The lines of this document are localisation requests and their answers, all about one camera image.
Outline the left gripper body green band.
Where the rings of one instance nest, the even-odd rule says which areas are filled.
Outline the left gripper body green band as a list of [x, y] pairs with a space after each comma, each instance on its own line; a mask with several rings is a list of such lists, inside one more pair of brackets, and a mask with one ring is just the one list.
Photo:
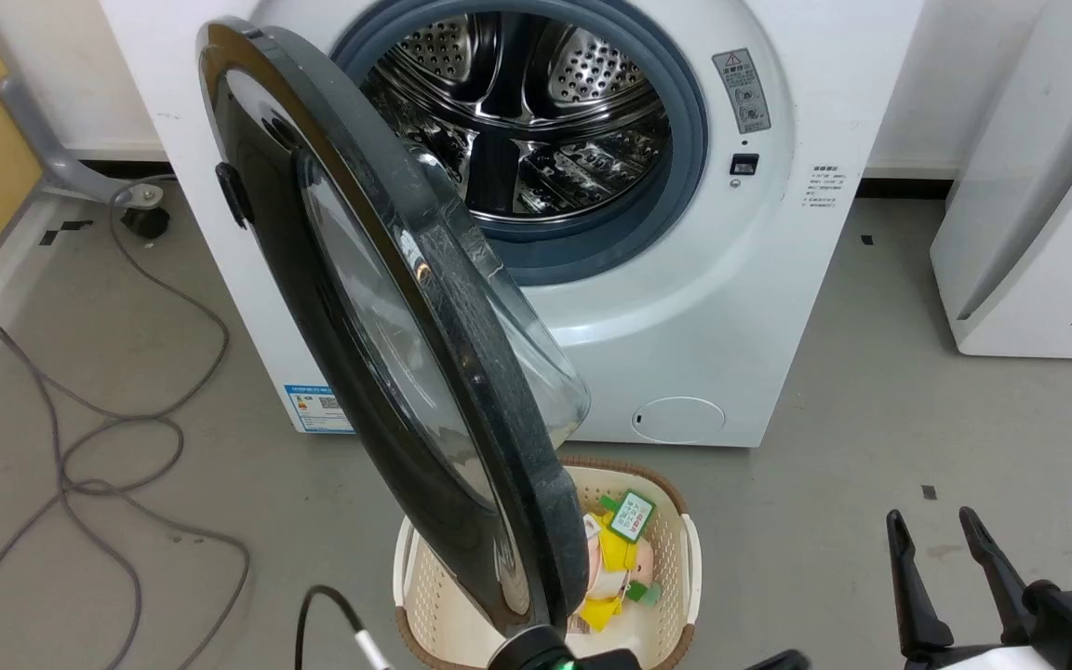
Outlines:
[[641, 665], [629, 649], [614, 649], [591, 656], [561, 659], [559, 670], [641, 670]]

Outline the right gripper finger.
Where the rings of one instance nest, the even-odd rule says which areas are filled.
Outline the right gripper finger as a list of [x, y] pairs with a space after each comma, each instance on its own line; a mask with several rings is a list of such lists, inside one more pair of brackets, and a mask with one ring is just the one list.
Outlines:
[[897, 509], [888, 513], [888, 556], [900, 654], [908, 662], [934, 662], [954, 645], [954, 637], [930, 602], [915, 564], [915, 544]]
[[971, 559], [985, 572], [988, 590], [1001, 624], [1003, 645], [1037, 645], [1045, 640], [1045, 627], [1039, 620], [1039, 605], [1058, 585], [1049, 580], [1026, 584], [1010, 560], [992, 538], [978, 513], [961, 506], [958, 521], [969, 546]]

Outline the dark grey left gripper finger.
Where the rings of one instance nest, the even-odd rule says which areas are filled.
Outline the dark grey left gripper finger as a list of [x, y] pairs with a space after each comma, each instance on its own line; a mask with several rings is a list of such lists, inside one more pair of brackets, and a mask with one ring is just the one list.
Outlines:
[[490, 670], [563, 669], [567, 646], [557, 629], [535, 626], [509, 637], [489, 658]]

